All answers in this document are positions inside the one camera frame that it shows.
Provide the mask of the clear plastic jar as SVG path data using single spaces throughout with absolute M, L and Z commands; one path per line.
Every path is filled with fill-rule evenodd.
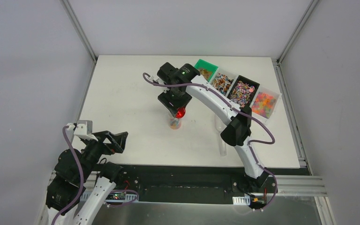
M 181 127 L 182 118 L 176 118 L 169 113 L 167 121 L 168 121 L 169 127 L 173 130 L 176 130 Z

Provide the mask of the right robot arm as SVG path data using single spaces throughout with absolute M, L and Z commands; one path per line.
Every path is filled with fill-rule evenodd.
M 159 68 L 157 75 L 163 82 L 161 86 L 167 88 L 158 96 L 158 100 L 170 114 L 181 119 L 192 98 L 202 102 L 224 123 L 225 128 L 221 131 L 220 137 L 237 151 L 244 166 L 248 188 L 253 192 L 265 188 L 269 173 L 259 163 L 253 149 L 252 144 L 255 141 L 251 138 L 251 108 L 232 103 L 188 63 L 181 68 L 175 68 L 166 62 Z

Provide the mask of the clear plastic scoop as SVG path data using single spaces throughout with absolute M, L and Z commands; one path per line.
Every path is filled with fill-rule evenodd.
M 219 153 L 220 153 L 220 156 L 225 157 L 227 155 L 226 143 L 224 142 L 224 140 L 221 137 L 221 133 L 225 128 L 225 124 L 222 122 L 222 120 L 217 115 L 215 115 L 214 121 L 215 121 L 215 129 L 216 129 L 217 135 L 218 135 Z

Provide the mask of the red jar lid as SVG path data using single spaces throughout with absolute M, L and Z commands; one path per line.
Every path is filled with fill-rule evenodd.
M 186 114 L 186 109 L 185 107 L 181 107 L 177 110 L 176 114 L 175 114 L 175 118 L 177 119 L 182 119 Z

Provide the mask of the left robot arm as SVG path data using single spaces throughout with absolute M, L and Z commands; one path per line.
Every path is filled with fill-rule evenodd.
M 92 190 L 81 209 L 78 205 L 86 190 L 85 182 L 98 165 L 102 155 L 123 153 L 128 132 L 113 134 L 109 131 L 94 133 L 95 139 L 82 142 L 82 151 L 73 148 L 64 150 L 54 168 L 56 176 L 47 187 L 46 206 L 48 222 L 52 225 L 90 225 L 103 202 L 112 190 L 124 185 L 124 168 L 112 162 L 102 164 Z

